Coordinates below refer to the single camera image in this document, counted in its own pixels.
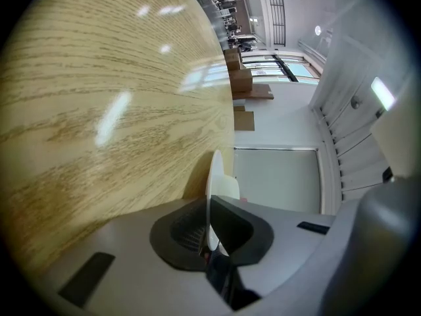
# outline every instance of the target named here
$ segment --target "black railing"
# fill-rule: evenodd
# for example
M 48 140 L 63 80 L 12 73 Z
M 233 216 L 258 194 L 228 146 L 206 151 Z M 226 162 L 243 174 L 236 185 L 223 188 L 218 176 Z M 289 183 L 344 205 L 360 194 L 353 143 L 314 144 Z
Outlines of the black railing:
M 272 9 L 274 44 L 285 45 L 285 9 L 284 0 L 269 0 Z

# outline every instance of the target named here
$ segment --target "desk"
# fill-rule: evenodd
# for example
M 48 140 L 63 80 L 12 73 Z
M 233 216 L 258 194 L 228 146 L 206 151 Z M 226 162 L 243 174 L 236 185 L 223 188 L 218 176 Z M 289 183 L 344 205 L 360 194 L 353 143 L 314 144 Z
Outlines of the desk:
M 230 81 L 196 0 L 34 0 L 1 57 L 1 227 L 31 275 L 109 219 L 232 173 Z

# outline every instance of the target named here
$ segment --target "gray floor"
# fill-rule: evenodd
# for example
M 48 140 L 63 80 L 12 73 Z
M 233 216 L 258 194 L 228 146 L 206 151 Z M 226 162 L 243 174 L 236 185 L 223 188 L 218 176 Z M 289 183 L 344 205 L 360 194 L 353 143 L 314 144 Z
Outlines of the gray floor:
M 212 27 L 218 37 L 219 43 L 222 49 L 229 49 L 228 37 L 222 18 L 218 12 L 218 9 L 213 4 L 212 0 L 197 0 L 204 12 L 206 13 Z
M 315 151 L 236 149 L 234 176 L 242 198 L 264 206 L 320 213 Z

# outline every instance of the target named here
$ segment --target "window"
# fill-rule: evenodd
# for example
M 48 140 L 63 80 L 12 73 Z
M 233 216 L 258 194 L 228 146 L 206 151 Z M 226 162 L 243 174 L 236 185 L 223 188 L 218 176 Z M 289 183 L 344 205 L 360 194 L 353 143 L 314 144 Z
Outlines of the window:
M 320 79 L 319 73 L 300 56 L 244 56 L 243 64 L 251 69 L 254 82 L 299 82 L 317 85 Z

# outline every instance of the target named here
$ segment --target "wood grain surface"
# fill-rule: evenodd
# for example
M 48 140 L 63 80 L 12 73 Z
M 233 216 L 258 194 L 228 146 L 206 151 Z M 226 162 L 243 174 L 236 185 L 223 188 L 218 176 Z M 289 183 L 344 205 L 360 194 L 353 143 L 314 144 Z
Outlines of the wood grain surface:
M 230 82 L 196 0 L 34 0 L 1 56 L 1 227 L 38 275 L 109 219 L 232 173 Z

